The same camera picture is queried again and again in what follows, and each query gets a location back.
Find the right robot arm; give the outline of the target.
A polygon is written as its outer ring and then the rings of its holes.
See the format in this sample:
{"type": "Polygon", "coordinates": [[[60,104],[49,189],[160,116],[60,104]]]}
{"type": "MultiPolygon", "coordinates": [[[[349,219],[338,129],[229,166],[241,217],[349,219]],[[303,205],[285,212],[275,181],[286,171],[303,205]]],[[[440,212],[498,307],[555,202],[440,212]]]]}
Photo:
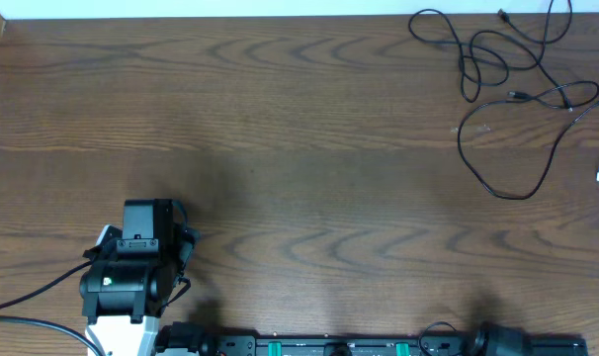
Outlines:
{"type": "Polygon", "coordinates": [[[532,346],[519,329],[484,322],[470,339],[465,351],[470,356],[529,356],[532,346]]]}

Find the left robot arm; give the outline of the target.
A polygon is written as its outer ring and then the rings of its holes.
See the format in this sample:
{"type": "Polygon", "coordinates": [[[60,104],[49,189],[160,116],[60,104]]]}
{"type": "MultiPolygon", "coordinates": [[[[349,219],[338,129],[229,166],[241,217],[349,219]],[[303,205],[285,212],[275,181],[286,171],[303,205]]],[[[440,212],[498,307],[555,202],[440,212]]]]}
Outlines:
{"type": "Polygon", "coordinates": [[[79,283],[85,336],[101,355],[154,355],[165,309],[200,238],[181,202],[127,200],[123,225],[106,225],[83,254],[79,283]]]}

